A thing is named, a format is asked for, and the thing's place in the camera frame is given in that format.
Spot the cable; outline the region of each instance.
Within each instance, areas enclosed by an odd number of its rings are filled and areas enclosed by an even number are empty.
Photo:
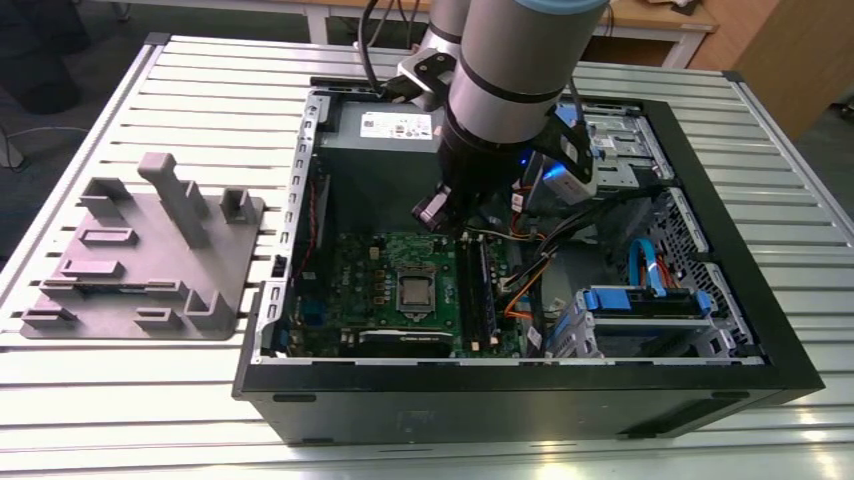
[[[623,190],[615,193],[605,200],[595,203],[587,209],[576,212],[570,218],[563,220],[558,227],[551,231],[546,239],[540,242],[536,251],[534,252],[534,259],[522,268],[522,273],[512,275],[506,283],[508,285],[530,275],[539,265],[554,255],[558,251],[558,242],[564,237],[571,237],[575,233],[593,225],[601,215],[603,215],[611,208],[617,207],[621,203],[638,198],[653,197],[665,189],[662,185],[653,185],[650,187],[637,190]]]
[[[395,0],[388,0],[388,6],[386,7],[386,13],[383,13],[383,18],[379,20],[379,25],[376,25],[376,30],[374,30],[374,35],[371,36],[371,41],[368,42],[368,47],[372,47],[376,43],[376,39],[379,38],[379,32],[383,31],[383,25],[386,24],[386,19],[388,18],[388,14],[391,13],[391,8],[395,6]]]
[[[494,230],[483,230],[480,228],[471,228],[471,227],[467,227],[466,230],[468,230],[470,232],[483,233],[484,235],[494,235],[496,237],[506,238],[507,240],[512,240],[514,242],[532,242],[534,241],[527,237],[523,237],[523,238],[511,237],[506,233],[500,233],[500,232],[496,232]]]
[[[364,10],[362,11],[362,17],[359,18],[358,42],[359,59],[362,60],[364,76],[367,77],[368,84],[371,85],[371,89],[374,90],[376,95],[382,95],[383,89],[380,87],[379,81],[376,80],[376,74],[374,73],[371,58],[368,57],[368,45],[367,43],[364,43],[364,30],[367,28],[368,21],[371,20],[371,13],[374,13],[374,8],[376,7],[378,2],[379,0],[368,0],[368,4],[364,6]]]
[[[21,135],[27,135],[33,132],[44,132],[48,130],[89,133],[88,129],[79,128],[79,127],[36,127],[36,128],[29,128],[27,130],[9,134],[5,128],[3,127],[3,125],[0,125],[0,132],[3,133],[3,138],[5,142],[5,159],[9,162],[9,166],[3,168],[5,168],[7,170],[11,170],[12,173],[21,173],[24,170],[27,170],[27,168],[29,168],[29,162],[27,162],[27,159],[24,159],[16,167],[12,166],[12,145],[9,143],[9,140],[15,137],[20,137]]]
[[[570,93],[572,94],[572,102],[575,103],[575,123],[579,125],[587,125],[587,121],[585,120],[585,106],[582,105],[582,96],[578,93],[578,88],[575,87],[575,79],[570,77]]]
[[[512,297],[512,300],[510,301],[510,303],[504,307],[504,316],[510,316],[510,317],[514,316],[514,315],[511,315],[511,313],[515,313],[515,312],[512,312],[512,307],[516,305],[516,303],[519,302],[519,299],[524,295],[524,292],[527,292],[528,288],[531,288],[531,285],[534,285],[534,282],[536,281],[536,279],[540,277],[540,275],[546,271],[546,268],[548,267],[548,263],[550,262],[551,262],[551,259],[546,262],[546,264],[543,265],[543,268],[540,268],[539,271],[534,274],[534,276],[528,279],[527,283],[524,284],[524,286],[522,287],[522,289],[516,293],[516,296]]]
[[[43,132],[43,131],[47,131],[47,130],[68,130],[68,131],[72,131],[72,132],[89,133],[89,130],[87,128],[77,128],[77,127],[37,127],[37,128],[31,128],[28,130],[24,130],[23,132],[16,132],[12,135],[8,135],[5,138],[20,137],[21,135],[27,135],[28,133]]]
[[[412,48],[412,25],[415,23],[415,15],[418,14],[418,7],[422,4],[422,0],[415,0],[412,6],[412,15],[410,15],[410,24],[406,27],[406,48]]]

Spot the aluminum profile table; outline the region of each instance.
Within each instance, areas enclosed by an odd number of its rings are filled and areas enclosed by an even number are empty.
[[[399,55],[374,51],[380,76],[394,74]],[[850,478],[851,222],[742,84],[719,73],[615,65],[582,64],[579,89],[670,102],[827,389],[673,440],[282,445],[230,393],[251,295],[283,225],[312,75],[360,77],[356,53],[156,35],[141,49],[0,275],[0,476]],[[120,177],[147,191],[136,162],[149,150],[175,154],[178,175],[204,194],[244,186],[267,203],[239,332],[223,342],[28,340],[20,312],[85,213],[76,197],[92,176]]]

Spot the gray pad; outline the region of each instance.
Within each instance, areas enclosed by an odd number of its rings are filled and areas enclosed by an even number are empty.
[[[264,202],[242,189],[202,196],[195,182],[174,177],[171,155],[148,154],[148,164],[151,155],[167,160],[156,181],[170,190],[158,188],[159,195],[127,193],[117,179],[92,179],[89,215],[21,317],[27,338],[234,335]]]

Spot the black cable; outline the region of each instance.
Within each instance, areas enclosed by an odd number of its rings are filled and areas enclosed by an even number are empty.
[[[570,77],[570,93],[572,94],[572,102],[575,102],[575,118],[579,125],[587,125],[585,120],[585,106],[582,105],[582,96],[575,87],[575,79]]]
[[[570,218],[563,220],[536,247],[536,251],[534,252],[530,262],[522,266],[519,273],[512,275],[507,280],[507,284],[516,283],[522,278],[536,272],[543,263],[548,261],[551,255],[558,251],[558,242],[563,238],[571,238],[575,233],[593,225],[599,217],[614,207],[629,200],[654,197],[663,189],[665,186],[653,185],[651,187],[637,190],[623,190],[605,200],[598,201],[593,206],[576,212]]]
[[[376,43],[376,39],[379,38],[379,32],[383,31],[383,26],[386,25],[386,19],[388,18],[388,14],[391,13],[391,8],[395,6],[395,0],[388,0],[388,6],[386,7],[386,12],[383,13],[383,18],[379,20],[379,25],[376,26],[376,30],[374,30],[374,35],[371,36],[371,40],[368,41],[368,47],[372,47]]]
[[[379,0],[368,0],[368,4],[362,11],[362,17],[359,18],[359,59],[362,60],[362,68],[364,69],[364,76],[371,85],[371,89],[378,95],[383,94],[383,90],[376,80],[376,74],[374,73],[374,66],[371,65],[371,58],[368,57],[368,44],[364,42],[364,30],[367,28],[368,21],[371,20],[371,13]]]
[[[400,21],[406,24],[408,20],[406,18],[406,12],[403,11],[403,2],[400,0],[394,0],[394,2],[398,4],[398,13],[400,13]]]
[[[539,348],[534,352],[538,357],[546,356],[546,312],[543,311],[543,277],[536,279],[528,288],[528,301],[531,303],[531,327],[540,334]]]
[[[422,0],[415,0],[412,6],[412,15],[410,16],[410,24],[406,27],[406,48],[412,48],[412,24],[415,23],[415,15],[418,14],[418,7],[422,4]]]

